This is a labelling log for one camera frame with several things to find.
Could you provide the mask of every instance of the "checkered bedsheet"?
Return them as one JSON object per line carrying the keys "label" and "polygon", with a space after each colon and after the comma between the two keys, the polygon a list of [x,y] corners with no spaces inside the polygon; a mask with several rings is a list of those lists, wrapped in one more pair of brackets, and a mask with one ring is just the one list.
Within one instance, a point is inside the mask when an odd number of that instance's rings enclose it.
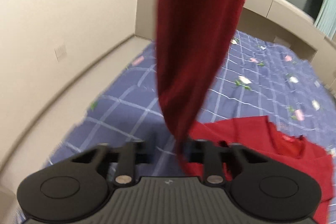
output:
{"label": "checkered bedsheet", "polygon": [[[183,175],[173,153],[156,92],[155,46],[149,45],[99,96],[82,124],[73,129],[50,156],[47,165],[98,143],[117,147],[157,133],[154,164],[140,175]],[[336,109],[307,61],[288,48],[237,31],[198,116],[200,122],[268,115],[278,130],[305,135],[327,150],[336,147]],[[110,168],[113,176],[115,165]],[[21,223],[18,211],[14,223]],[[336,200],[330,205],[336,222]]]}

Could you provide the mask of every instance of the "blue bedsheet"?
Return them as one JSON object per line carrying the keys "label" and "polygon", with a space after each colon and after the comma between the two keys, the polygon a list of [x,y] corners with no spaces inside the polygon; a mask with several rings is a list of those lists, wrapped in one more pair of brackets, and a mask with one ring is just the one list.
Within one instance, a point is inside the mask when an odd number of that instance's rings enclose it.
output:
{"label": "blue bedsheet", "polygon": [[[235,38],[208,91],[198,120],[215,122],[268,115],[278,130],[290,136],[304,135],[327,150],[335,148],[335,105],[310,64],[298,59],[285,46],[239,31]],[[139,174],[183,175],[173,153],[174,138],[164,124],[158,105],[155,45],[149,45],[139,55],[141,59],[142,56],[142,62],[130,64],[99,96],[84,122],[68,134],[47,165],[98,143],[117,147],[126,141],[145,139],[155,132],[158,140],[155,162],[140,166]],[[336,222],[333,209],[336,210],[336,205],[330,206],[330,222]],[[21,220],[22,217],[17,217],[15,222]]]}

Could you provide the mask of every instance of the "red fabric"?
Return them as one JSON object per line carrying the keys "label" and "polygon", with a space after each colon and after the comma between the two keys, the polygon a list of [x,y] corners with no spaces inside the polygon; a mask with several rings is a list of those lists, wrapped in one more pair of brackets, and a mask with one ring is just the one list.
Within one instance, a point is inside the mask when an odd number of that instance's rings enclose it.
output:
{"label": "red fabric", "polygon": [[[314,178],[322,189],[321,203],[314,219],[319,224],[327,222],[328,204],[333,198],[333,163],[331,155],[305,137],[289,137],[277,131],[275,124],[267,116],[234,118],[215,123],[195,122],[190,137],[207,139],[214,143],[225,140],[241,143],[280,161]],[[202,176],[202,165],[183,162],[183,169],[191,176]]]}
{"label": "red fabric", "polygon": [[188,134],[228,51],[245,0],[159,0],[157,89],[177,144]]}

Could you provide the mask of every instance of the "curtain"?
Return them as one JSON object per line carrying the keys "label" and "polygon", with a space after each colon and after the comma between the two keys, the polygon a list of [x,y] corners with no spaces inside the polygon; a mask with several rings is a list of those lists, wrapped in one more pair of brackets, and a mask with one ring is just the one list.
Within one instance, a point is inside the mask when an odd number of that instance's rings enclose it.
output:
{"label": "curtain", "polygon": [[314,25],[329,38],[334,36],[336,32],[336,0],[323,0]]}

